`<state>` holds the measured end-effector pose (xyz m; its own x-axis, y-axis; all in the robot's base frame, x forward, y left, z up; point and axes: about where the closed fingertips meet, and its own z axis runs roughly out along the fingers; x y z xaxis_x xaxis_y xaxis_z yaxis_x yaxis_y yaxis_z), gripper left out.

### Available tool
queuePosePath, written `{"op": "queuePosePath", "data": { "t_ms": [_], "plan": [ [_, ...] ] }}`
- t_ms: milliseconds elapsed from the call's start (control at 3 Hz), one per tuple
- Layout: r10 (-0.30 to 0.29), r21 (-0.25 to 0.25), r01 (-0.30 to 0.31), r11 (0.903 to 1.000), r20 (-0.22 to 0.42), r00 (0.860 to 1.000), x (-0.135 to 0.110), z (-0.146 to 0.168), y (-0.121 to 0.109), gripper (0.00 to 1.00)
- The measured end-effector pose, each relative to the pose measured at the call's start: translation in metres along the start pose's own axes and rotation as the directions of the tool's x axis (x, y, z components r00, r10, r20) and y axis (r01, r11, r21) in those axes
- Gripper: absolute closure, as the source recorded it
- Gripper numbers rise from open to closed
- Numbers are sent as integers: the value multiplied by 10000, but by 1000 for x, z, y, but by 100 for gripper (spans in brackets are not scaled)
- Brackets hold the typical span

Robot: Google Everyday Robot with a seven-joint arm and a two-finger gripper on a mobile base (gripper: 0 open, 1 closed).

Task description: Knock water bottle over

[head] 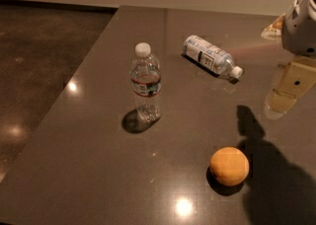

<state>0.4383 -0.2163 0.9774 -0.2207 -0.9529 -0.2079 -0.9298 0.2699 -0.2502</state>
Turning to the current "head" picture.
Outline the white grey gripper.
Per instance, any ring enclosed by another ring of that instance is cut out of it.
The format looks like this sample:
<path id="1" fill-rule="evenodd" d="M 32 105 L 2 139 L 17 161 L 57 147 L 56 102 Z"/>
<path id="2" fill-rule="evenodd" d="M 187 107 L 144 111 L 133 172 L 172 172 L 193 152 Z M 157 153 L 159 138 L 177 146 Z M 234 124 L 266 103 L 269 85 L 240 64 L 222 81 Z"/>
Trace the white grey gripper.
<path id="1" fill-rule="evenodd" d="M 285 14 L 263 29 L 265 39 L 281 38 L 296 56 L 279 65 L 265 99 L 268 119 L 283 117 L 316 84 L 316 0 L 294 0 Z"/>

